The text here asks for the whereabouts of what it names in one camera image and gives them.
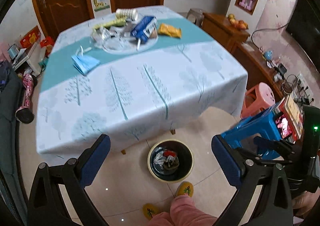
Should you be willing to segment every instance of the yellow slipper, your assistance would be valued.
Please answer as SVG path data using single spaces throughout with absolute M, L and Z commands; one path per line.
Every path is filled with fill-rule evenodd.
M 190 197 L 193 196 L 193 185 L 189 182 L 183 182 L 180 184 L 176 192 L 176 197 L 179 195 L 188 194 Z
M 151 220 L 153 217 L 155 217 L 157 214 L 159 214 L 159 209 L 154 206 L 153 204 L 145 204 L 142 208 L 144 216 Z

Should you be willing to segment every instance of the electrical outlet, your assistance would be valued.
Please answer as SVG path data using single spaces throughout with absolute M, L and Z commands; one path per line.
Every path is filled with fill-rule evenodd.
M 299 73 L 297 78 L 298 78 L 298 84 L 299 84 L 299 81 L 301 81 L 301 83 L 298 85 L 298 87 L 300 87 L 300 89 L 303 87 L 306 90 L 306 94 L 309 98 L 309 101 L 311 102 L 311 99 L 313 98 L 313 92 L 312 92 L 310 86 L 308 85 L 307 81 L 303 77 L 302 73 Z

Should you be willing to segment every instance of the human hand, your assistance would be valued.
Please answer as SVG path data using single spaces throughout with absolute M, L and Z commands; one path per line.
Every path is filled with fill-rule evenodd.
M 309 214 L 313 206 L 316 204 L 320 196 L 320 188 L 315 193 L 304 192 L 292 200 L 294 209 L 299 209 L 295 216 L 303 216 L 304 218 Z

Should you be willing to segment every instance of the dark gray couch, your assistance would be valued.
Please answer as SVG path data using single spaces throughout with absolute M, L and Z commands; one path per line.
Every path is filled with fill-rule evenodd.
M 15 119 L 23 91 L 21 79 L 11 69 L 9 81 L 0 93 L 0 191 L 11 213 L 26 225 L 27 208 L 17 170 L 19 123 Z

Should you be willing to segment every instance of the blue face mask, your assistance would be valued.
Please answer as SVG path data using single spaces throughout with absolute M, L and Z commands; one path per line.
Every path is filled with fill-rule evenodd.
M 91 50 L 91 48 L 88 48 L 84 51 L 81 46 L 81 50 L 77 50 L 76 54 L 72 56 L 74 67 L 84 76 L 86 76 L 89 71 L 93 70 L 100 64 L 100 61 L 96 58 L 89 55 L 83 55 L 84 52 L 89 50 Z

